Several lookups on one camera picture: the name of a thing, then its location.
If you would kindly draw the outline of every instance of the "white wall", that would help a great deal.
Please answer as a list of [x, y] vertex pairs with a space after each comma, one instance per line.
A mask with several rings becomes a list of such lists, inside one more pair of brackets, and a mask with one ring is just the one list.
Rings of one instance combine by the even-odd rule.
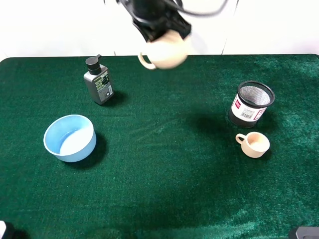
[[[212, 11], [223, 0], [184, 0]], [[229, 0], [192, 24], [191, 54], [319, 54], [319, 1]], [[0, 0], [0, 56], [136, 55], [144, 39], [115, 0]]]

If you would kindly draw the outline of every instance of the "mug handle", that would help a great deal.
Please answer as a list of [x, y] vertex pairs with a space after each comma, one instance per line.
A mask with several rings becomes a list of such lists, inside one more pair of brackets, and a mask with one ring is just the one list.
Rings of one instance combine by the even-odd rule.
[[237, 141], [238, 143], [240, 143], [240, 144], [242, 144], [245, 139], [246, 139], [246, 136], [243, 135], [243, 134], [241, 134], [241, 133], [239, 133], [239, 134], [236, 135], [236, 141]]
[[156, 66], [155, 66], [153, 63], [147, 63], [147, 62], [144, 60], [144, 57], [143, 57], [142, 53], [140, 53], [140, 54], [138, 55], [138, 58], [139, 58], [141, 64], [142, 64], [145, 68], [147, 68], [147, 69], [149, 69], [149, 70], [154, 70], [154, 69], [156, 69]]

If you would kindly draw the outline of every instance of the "beige cup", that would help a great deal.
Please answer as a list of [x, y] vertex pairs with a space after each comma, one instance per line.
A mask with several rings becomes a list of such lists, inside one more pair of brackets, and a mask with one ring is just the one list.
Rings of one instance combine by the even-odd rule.
[[236, 135], [236, 141], [241, 144], [243, 152], [251, 158], [261, 157], [270, 147], [267, 137], [258, 132], [250, 132], [247, 135], [239, 133]]
[[[148, 42], [145, 51], [138, 55], [141, 64], [147, 69], [155, 68], [169, 69], [183, 63], [188, 56], [189, 36], [182, 39], [177, 31], [168, 30], [159, 39]], [[151, 63], [143, 58], [146, 54]]]

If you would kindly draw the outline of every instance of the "label on pencil holder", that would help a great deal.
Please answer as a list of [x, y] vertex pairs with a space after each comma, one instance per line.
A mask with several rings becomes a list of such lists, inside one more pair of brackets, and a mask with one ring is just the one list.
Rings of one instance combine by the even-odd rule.
[[259, 109], [251, 108], [239, 99], [238, 94], [231, 106], [231, 110], [237, 118], [249, 122], [257, 121], [263, 115], [266, 108], [267, 107]]

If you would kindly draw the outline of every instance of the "blue bowl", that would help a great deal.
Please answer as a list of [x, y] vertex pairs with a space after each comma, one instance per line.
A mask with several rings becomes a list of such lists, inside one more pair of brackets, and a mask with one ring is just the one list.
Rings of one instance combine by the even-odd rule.
[[96, 135], [92, 122], [81, 115], [57, 119], [46, 130], [44, 147], [64, 162], [80, 161], [93, 151]]

